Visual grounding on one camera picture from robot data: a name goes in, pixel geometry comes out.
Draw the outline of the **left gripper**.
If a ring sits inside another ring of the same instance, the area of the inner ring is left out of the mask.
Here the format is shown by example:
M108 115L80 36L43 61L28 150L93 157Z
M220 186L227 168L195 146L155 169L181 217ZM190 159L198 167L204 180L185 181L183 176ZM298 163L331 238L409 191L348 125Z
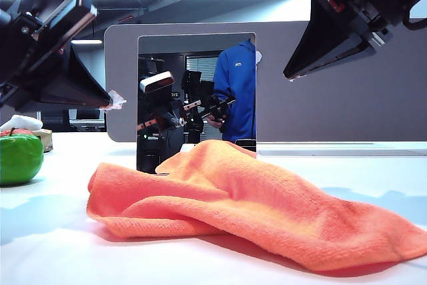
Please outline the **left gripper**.
M1 12L1 106L16 110L121 109L125 99L106 91L71 45L72 23L45 23L28 11Z

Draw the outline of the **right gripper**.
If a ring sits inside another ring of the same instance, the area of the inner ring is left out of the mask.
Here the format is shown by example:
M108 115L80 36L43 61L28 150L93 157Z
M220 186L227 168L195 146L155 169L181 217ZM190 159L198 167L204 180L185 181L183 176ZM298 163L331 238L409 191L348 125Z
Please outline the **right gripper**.
M284 75L296 79L370 57L399 22L400 0L311 0L310 21Z

